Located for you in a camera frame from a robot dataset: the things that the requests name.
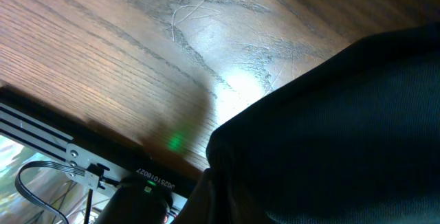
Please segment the electronic device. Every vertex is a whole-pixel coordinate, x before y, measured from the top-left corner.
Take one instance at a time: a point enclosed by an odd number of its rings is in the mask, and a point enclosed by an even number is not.
[[[71,180],[111,197],[99,224],[164,223],[179,214],[196,184],[155,163],[143,150],[107,139],[8,88],[0,89],[0,135],[56,161],[31,162],[21,171],[61,170]],[[32,196],[19,175],[16,187],[28,200],[52,211]],[[55,214],[67,222],[60,212]]]

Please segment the green light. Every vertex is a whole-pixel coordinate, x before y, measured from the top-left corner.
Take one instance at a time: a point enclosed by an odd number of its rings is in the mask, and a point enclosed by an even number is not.
[[[170,144],[168,146],[168,148],[173,151],[173,152],[177,152],[180,150],[180,148],[182,148],[182,142],[184,136],[181,133],[176,133],[171,137],[170,140]]]
[[[149,181],[149,180],[147,180],[147,182],[148,182],[149,184],[151,184],[152,186],[156,186],[156,183],[153,182],[153,181]]]
[[[144,188],[144,191],[147,192],[147,193],[150,193],[151,190],[152,190],[152,189],[151,189],[150,187],[148,187],[148,186],[145,186],[145,188]]]

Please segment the wire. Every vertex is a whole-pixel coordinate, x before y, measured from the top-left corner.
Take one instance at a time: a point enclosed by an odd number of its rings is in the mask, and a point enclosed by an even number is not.
[[[80,211],[76,211],[76,212],[74,212],[75,210],[77,210],[83,203],[84,203],[84,201],[86,201],[86,199],[87,199],[87,195],[88,195],[89,193],[87,192],[83,197],[81,197],[81,199],[79,199],[78,200],[78,202],[77,203],[75,203],[74,204],[74,206],[68,211],[68,215],[66,215],[66,217],[68,218],[69,216],[71,216],[72,214],[76,214],[76,213],[79,213]]]
[[[89,224],[90,211],[91,211],[91,198],[93,194],[94,194],[93,190],[89,189],[89,195],[87,196],[87,206],[85,208],[84,224]]]
[[[57,191],[55,191],[54,194],[52,194],[52,196],[50,197],[50,200],[49,200],[50,204],[55,204],[56,202],[58,202],[60,199],[62,199],[64,196],[66,196],[70,192],[71,189],[73,189],[78,184],[75,182],[69,189],[67,189],[66,193],[62,194],[61,196],[59,196],[59,198],[57,198],[57,199],[55,199],[55,201],[53,201],[52,199],[54,198],[54,196],[56,196],[59,193],[59,190],[61,189],[61,187],[63,187],[69,181],[71,181],[71,180],[66,181],[63,185],[61,185],[58,188]],[[25,221],[24,224],[36,223],[43,213],[44,213],[44,210],[41,210],[39,213],[36,213],[33,217],[31,217],[30,219]]]
[[[15,188],[21,196],[23,196],[25,199],[27,199],[29,202],[33,203],[34,205],[37,205],[40,208],[43,208],[44,210],[54,213],[64,222],[64,224],[69,224],[69,221],[67,220],[67,218],[64,216],[63,213],[61,213],[59,210],[53,208],[50,204],[47,204],[46,202],[38,198],[35,194],[30,192],[30,190],[28,190],[25,187],[25,185],[21,181],[21,173],[28,168],[52,168],[62,172],[73,173],[74,175],[80,175],[80,176],[84,176],[85,171],[79,168],[64,166],[52,161],[33,161],[21,167],[18,175],[15,177]]]
[[[94,203],[94,204],[91,205],[91,207],[96,206],[96,205],[98,205],[98,204],[100,204],[100,203],[104,203],[105,201],[108,201],[108,200],[110,200],[110,199],[105,199],[105,200],[99,201],[99,202],[97,202],[97,203]],[[81,209],[81,210],[77,210],[77,211],[75,211],[75,212],[72,212],[72,213],[68,214],[67,217],[71,216],[72,214],[76,214],[76,213],[82,212],[82,211],[84,211],[84,210],[85,210],[85,208],[84,208],[84,209]]]
[[[74,183],[73,181],[70,182],[70,185],[69,185],[68,189],[71,188],[71,186],[72,186],[73,183]],[[60,206],[58,207],[58,210],[60,210],[60,211],[61,211],[61,208],[63,207],[63,203],[64,203],[64,200],[66,199],[66,196],[67,196],[67,194],[64,195],[63,200],[61,200]],[[56,219],[56,216],[54,216],[54,218],[52,219],[51,224],[54,224],[55,219]]]
[[[120,182],[118,182],[118,181],[116,181],[116,180],[112,180],[112,179],[106,178],[106,177],[104,177],[104,176],[102,176],[102,181],[103,181],[104,183],[111,184],[111,185],[113,185],[113,186],[115,186],[115,187],[118,187],[118,185],[120,184]]]

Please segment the cable connector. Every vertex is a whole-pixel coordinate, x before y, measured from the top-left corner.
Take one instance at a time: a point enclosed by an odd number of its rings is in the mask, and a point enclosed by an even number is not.
[[[91,188],[92,190],[98,189],[99,182],[101,181],[103,175],[104,169],[97,165],[90,164],[84,175],[87,187]]]

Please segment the wood grain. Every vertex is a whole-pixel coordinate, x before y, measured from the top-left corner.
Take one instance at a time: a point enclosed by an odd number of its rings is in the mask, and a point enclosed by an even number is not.
[[[439,6],[440,0],[0,0],[0,79],[191,174],[172,158],[208,167],[211,132],[251,103],[363,36],[438,21]],[[170,152],[176,134],[184,145]]]

